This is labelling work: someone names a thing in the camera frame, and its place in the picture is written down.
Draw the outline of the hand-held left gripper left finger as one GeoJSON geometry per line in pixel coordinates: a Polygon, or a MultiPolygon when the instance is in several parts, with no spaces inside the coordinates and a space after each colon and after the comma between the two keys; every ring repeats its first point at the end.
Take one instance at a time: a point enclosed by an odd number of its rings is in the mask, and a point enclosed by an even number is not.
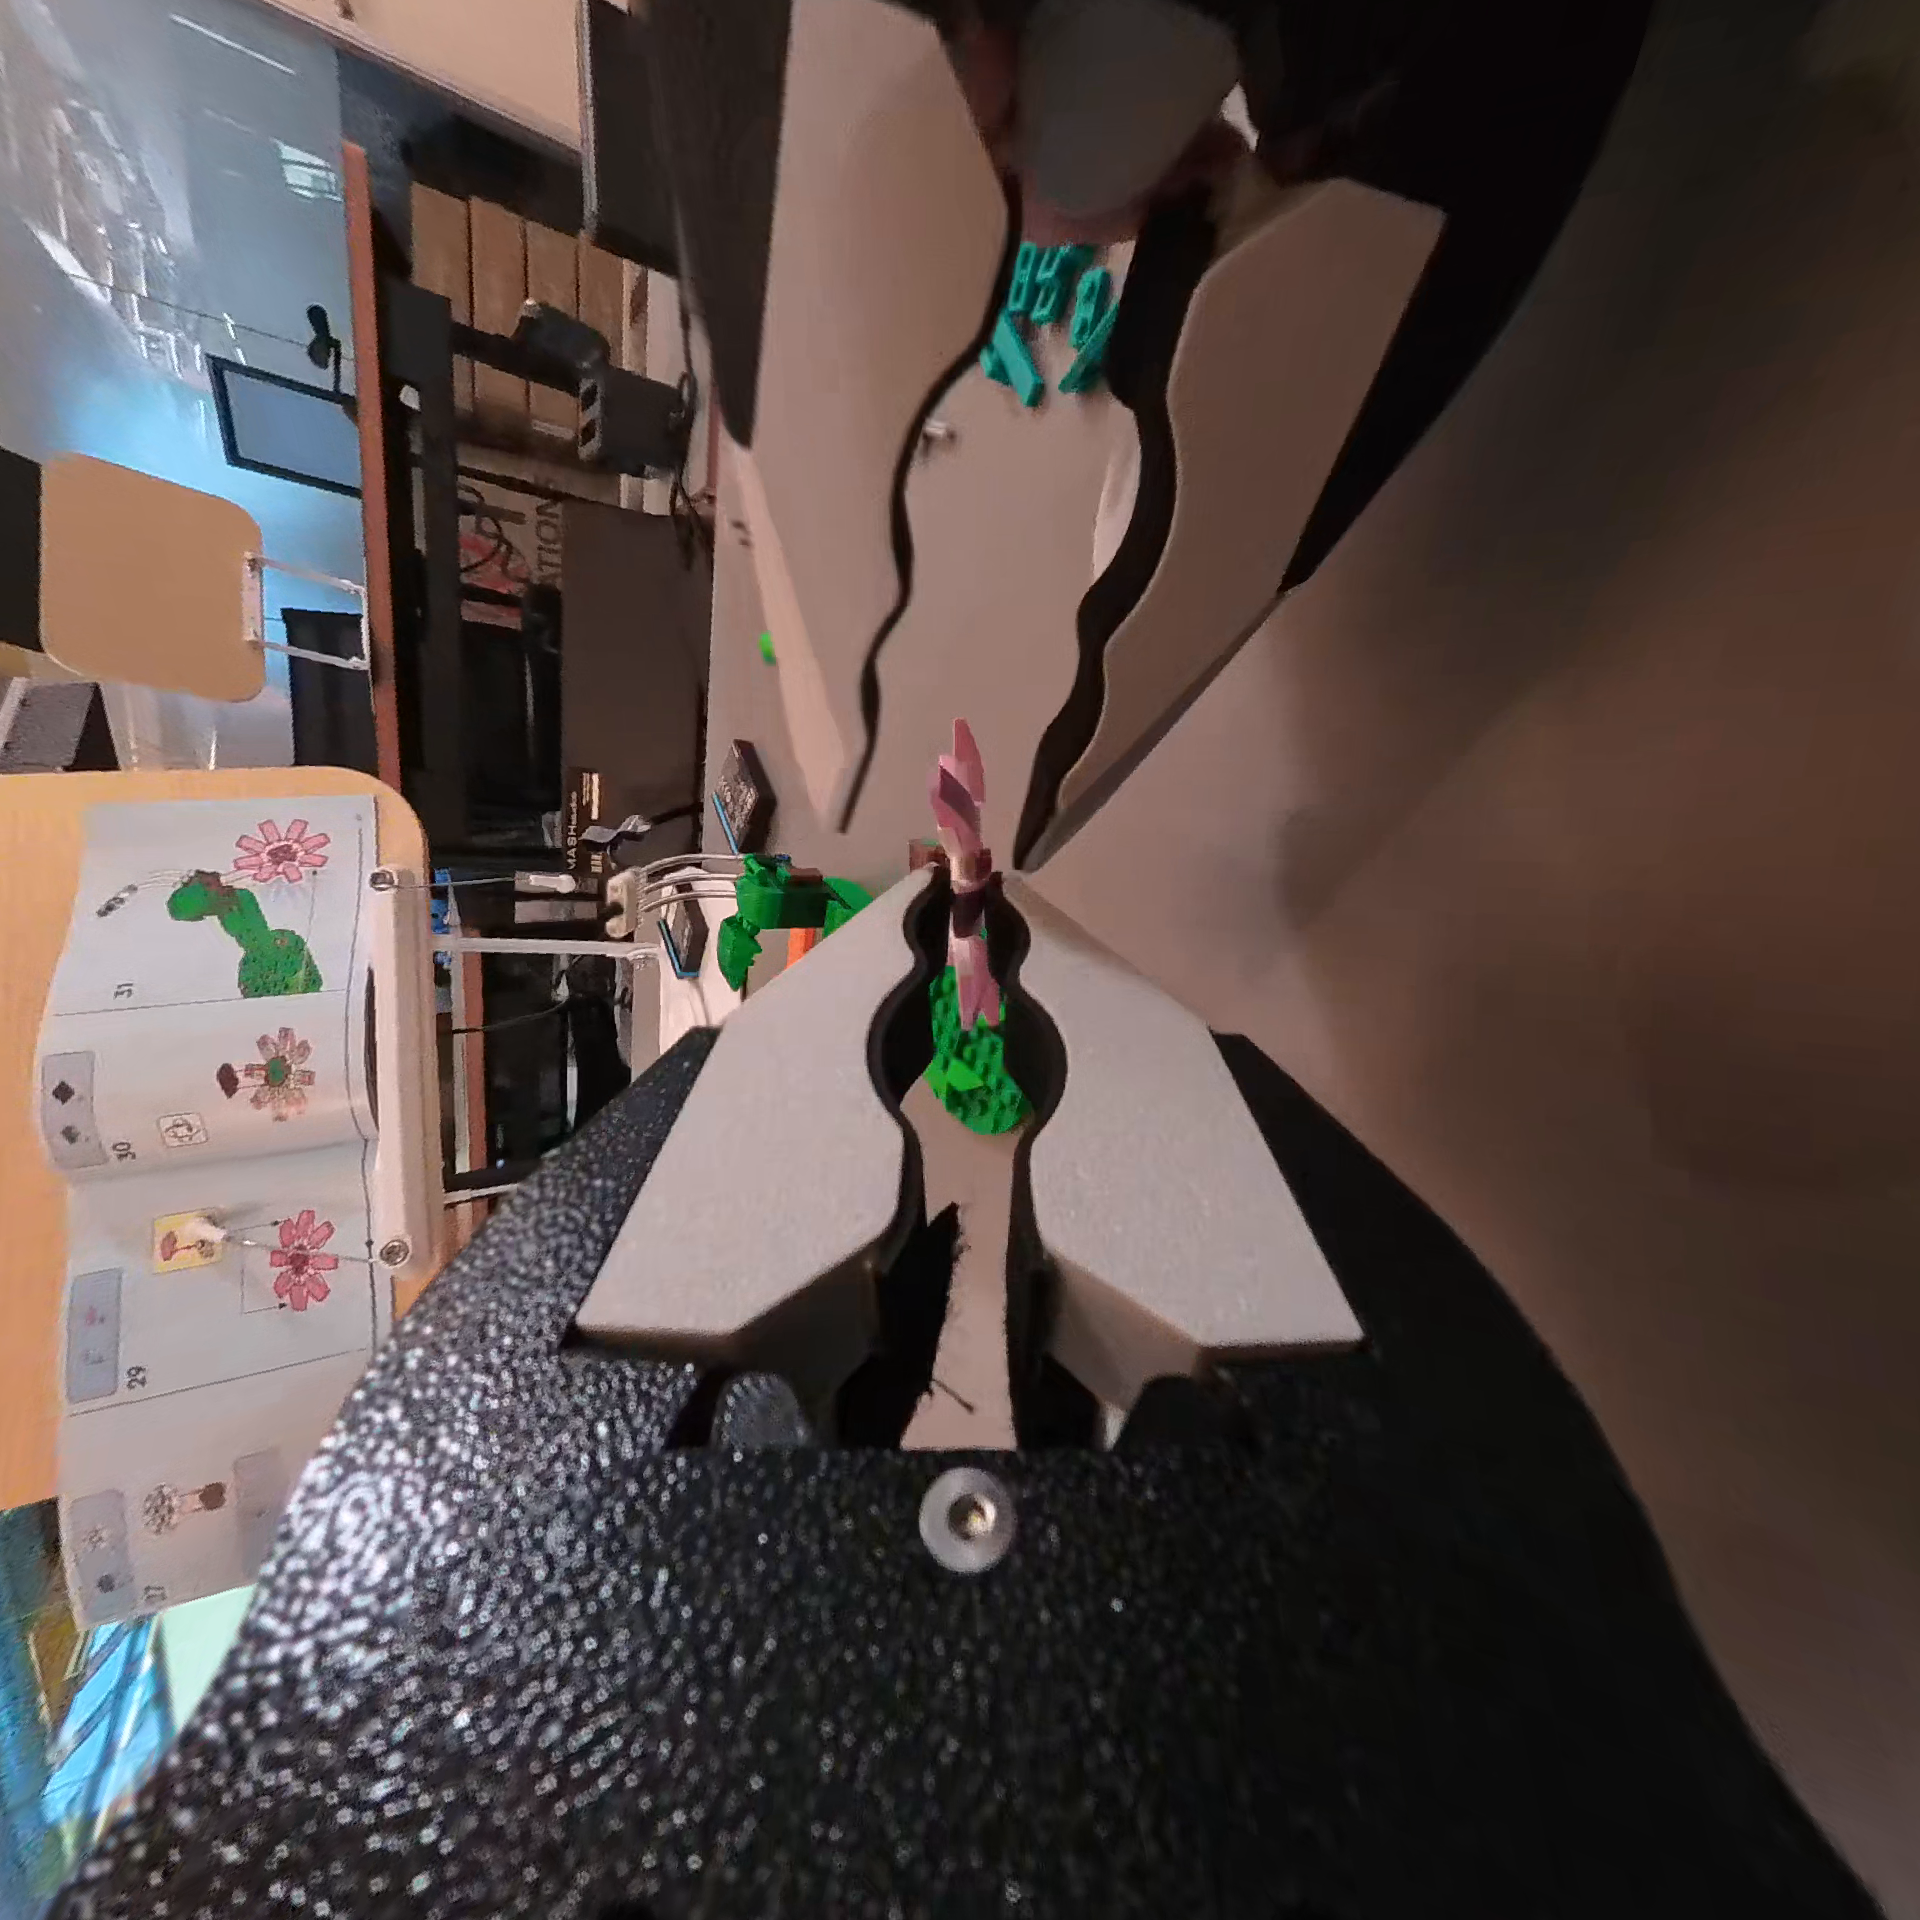
{"type": "Polygon", "coordinates": [[[933,1054],[950,885],[914,870],[719,1030],[575,1329],[737,1370],[856,1370],[923,1211],[900,1103],[933,1054]]]}

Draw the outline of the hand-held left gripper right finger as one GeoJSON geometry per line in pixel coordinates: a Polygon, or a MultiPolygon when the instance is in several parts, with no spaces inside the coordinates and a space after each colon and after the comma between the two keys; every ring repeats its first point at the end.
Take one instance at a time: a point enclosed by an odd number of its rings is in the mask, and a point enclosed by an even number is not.
{"type": "Polygon", "coordinates": [[[1003,1061],[1033,1116],[1009,1202],[1015,1409],[1360,1345],[1217,1038],[1102,940],[1004,878],[990,910],[1003,1061]]]}

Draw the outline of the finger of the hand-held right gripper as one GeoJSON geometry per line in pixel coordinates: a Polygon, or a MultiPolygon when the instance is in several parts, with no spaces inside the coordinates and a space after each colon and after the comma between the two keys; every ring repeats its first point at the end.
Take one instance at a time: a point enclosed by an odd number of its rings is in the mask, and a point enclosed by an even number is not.
{"type": "Polygon", "coordinates": [[[762,308],[748,537],[805,802],[849,828],[878,649],[914,584],[903,480],[978,350],[1009,208],[940,31],[792,3],[762,308]]]}
{"type": "Polygon", "coordinates": [[[1137,480],[1074,615],[1018,872],[1088,828],[1274,615],[1441,233],[1441,208],[1364,184],[1187,188],[1145,218],[1107,344],[1137,480]]]}

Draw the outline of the pink lego flower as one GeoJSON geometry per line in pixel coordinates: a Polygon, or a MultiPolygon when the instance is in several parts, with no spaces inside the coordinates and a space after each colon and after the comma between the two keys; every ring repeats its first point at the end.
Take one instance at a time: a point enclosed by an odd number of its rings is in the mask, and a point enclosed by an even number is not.
{"type": "Polygon", "coordinates": [[[987,764],[966,719],[926,778],[933,828],[907,841],[907,875],[945,885],[945,987],[954,1038],[1000,1033],[1027,927],[987,839],[987,764]]]}

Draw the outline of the pile of teal lego pieces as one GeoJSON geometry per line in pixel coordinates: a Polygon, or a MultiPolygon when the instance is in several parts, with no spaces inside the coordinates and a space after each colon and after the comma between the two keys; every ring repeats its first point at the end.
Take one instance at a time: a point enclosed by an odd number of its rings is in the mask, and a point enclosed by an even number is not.
{"type": "Polygon", "coordinates": [[[978,372],[1022,410],[1107,384],[1120,275],[1109,247],[1018,240],[978,372]]]}

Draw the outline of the green lego plant model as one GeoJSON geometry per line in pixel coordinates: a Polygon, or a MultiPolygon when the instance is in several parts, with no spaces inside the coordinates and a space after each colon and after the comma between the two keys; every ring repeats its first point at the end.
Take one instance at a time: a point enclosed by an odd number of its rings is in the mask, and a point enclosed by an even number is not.
{"type": "Polygon", "coordinates": [[[809,943],[849,923],[872,891],[796,866],[789,854],[745,852],[732,883],[732,914],[716,934],[719,974],[732,993],[748,990],[767,934],[805,934],[809,943]]]}

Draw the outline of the lego instruction booklet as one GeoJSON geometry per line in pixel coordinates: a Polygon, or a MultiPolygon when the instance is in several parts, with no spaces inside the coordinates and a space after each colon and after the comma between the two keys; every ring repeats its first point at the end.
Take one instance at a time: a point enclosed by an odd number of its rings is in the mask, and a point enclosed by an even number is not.
{"type": "Polygon", "coordinates": [[[85,1626],[245,1588],[391,1327],[366,792],[97,802],[44,996],[58,1543],[85,1626]]]}

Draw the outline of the black charging dock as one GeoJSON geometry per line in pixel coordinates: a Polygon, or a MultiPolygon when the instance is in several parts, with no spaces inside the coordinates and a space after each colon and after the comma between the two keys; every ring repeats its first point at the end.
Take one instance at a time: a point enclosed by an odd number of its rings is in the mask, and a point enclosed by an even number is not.
{"type": "Polygon", "coordinates": [[[693,437],[695,392],[617,366],[590,366],[578,383],[580,465],[617,478],[671,478],[693,437]]]}

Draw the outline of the row of cardboard boxes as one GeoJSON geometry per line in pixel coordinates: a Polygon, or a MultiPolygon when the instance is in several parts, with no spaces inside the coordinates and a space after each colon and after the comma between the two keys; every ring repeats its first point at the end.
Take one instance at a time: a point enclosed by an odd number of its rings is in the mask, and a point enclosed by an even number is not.
{"type": "MultiPolygon", "coordinates": [[[[513,334],[520,311],[541,300],[590,323],[625,372],[651,372],[651,275],[598,244],[527,221],[484,198],[416,184],[408,188],[410,277],[449,304],[458,323],[513,334]]],[[[578,434],[578,400],[508,374],[454,359],[454,416],[484,445],[558,451],[578,434]]]]}

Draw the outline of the brown desk with black legs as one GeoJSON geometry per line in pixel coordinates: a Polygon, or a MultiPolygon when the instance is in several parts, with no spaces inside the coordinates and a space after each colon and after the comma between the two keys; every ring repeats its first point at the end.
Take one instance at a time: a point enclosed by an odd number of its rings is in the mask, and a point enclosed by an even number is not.
{"type": "Polygon", "coordinates": [[[366,146],[341,159],[376,778],[410,806],[434,878],[473,862],[454,311],[408,275],[366,146]]]}

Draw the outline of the dark computer monitor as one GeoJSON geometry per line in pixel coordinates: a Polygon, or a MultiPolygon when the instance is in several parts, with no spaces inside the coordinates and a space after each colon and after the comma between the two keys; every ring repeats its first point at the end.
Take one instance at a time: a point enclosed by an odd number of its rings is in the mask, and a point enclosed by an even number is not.
{"type": "Polygon", "coordinates": [[[362,497],[356,399],[226,355],[207,359],[213,410],[227,467],[362,497]]]}

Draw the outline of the wooden booklet board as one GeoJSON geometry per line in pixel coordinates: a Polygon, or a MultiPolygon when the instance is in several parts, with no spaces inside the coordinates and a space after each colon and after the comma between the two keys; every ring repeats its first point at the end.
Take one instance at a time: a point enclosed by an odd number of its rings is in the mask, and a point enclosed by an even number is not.
{"type": "Polygon", "coordinates": [[[376,802],[376,850],[387,870],[429,875],[429,841],[404,797],[343,766],[222,766],[2,778],[2,1510],[56,1494],[58,1293],[66,1277],[66,1184],[44,1166],[31,1113],[42,998],[67,932],[96,802],[278,802],[360,797],[376,802]]]}

